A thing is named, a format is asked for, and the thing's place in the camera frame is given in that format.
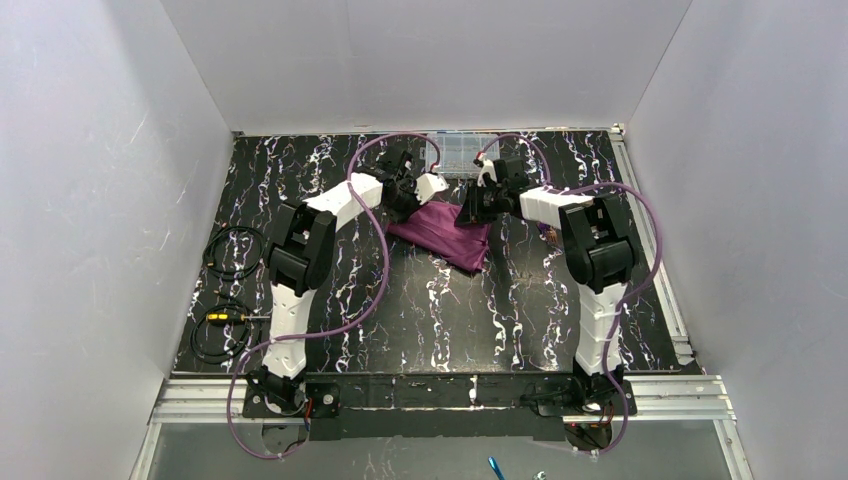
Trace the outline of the purple cloth napkin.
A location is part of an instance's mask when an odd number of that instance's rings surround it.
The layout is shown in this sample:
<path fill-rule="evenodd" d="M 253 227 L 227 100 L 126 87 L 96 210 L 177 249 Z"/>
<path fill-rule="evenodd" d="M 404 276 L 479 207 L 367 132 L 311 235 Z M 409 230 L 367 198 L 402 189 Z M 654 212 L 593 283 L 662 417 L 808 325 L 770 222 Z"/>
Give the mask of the purple cloth napkin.
<path fill-rule="evenodd" d="M 458 205 L 431 201 L 404 222 L 390 222 L 387 231 L 440 256 L 458 269 L 475 274 L 489 251 L 490 224 L 457 226 Z"/>

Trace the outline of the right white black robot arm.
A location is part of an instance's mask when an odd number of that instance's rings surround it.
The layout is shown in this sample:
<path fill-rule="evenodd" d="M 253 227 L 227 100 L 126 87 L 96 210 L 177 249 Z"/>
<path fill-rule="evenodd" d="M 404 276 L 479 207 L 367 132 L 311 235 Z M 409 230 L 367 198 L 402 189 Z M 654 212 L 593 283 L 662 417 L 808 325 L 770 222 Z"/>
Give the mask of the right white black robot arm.
<path fill-rule="evenodd" d="M 510 214 L 558 233 L 580 300 L 576 384 L 563 395 L 581 407 L 608 403 L 623 390 L 620 315 L 638 263 L 623 210 L 609 195 L 581 195 L 539 184 L 517 157 L 491 160 L 479 154 L 474 164 L 479 172 L 467 187 L 456 225 L 482 225 Z"/>

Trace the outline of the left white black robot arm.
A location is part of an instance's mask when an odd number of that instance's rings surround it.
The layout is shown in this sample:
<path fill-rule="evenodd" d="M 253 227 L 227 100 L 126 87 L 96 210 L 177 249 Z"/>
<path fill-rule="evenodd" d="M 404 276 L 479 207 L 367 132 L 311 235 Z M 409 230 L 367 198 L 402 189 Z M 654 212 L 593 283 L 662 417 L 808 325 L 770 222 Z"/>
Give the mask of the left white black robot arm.
<path fill-rule="evenodd" d="M 326 192 L 284 203 L 266 248 L 273 299 L 269 345 L 261 367 L 247 375 L 258 396 L 284 411 L 305 403 L 298 377 L 306 366 L 310 309 L 330 274 L 336 234 L 367 214 L 381 244 L 382 275 L 387 277 L 390 254 L 386 233 L 373 210 L 386 205 L 395 215 L 409 215 L 423 205 L 423 198 L 416 193 L 414 163 L 409 151 L 391 148 L 374 166 L 354 172 Z"/>

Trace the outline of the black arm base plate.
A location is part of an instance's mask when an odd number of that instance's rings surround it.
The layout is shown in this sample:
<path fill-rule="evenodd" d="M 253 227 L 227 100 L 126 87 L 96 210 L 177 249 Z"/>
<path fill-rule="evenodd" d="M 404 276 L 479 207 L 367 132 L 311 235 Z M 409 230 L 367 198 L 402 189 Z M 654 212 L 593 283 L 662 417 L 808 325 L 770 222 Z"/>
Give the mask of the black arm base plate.
<path fill-rule="evenodd" d="M 306 401 L 293 410 L 258 396 L 247 377 L 233 409 L 245 419 L 298 419 L 315 441 L 394 436 L 558 441 L 607 433 L 612 420 L 638 411 L 629 382 L 606 404 L 574 404 L 563 393 L 576 381 L 562 372 L 307 373 L 298 381 Z"/>

